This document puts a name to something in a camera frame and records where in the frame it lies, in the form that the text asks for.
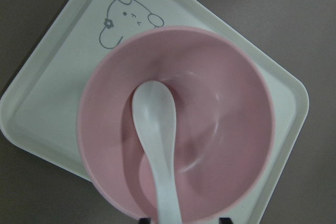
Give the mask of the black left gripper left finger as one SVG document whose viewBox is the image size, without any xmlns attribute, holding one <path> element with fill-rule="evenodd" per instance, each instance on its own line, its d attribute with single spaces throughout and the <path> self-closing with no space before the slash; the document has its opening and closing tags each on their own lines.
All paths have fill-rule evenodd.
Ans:
<svg viewBox="0 0 336 224">
<path fill-rule="evenodd" d="M 140 218 L 139 224 L 151 224 L 151 218 L 150 217 Z"/>
</svg>

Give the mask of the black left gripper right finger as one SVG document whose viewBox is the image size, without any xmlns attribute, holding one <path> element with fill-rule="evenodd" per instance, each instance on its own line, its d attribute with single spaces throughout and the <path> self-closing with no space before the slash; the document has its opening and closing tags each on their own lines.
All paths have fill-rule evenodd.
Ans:
<svg viewBox="0 0 336 224">
<path fill-rule="evenodd" d="M 229 217 L 220 217 L 219 224 L 232 224 L 232 220 Z"/>
</svg>

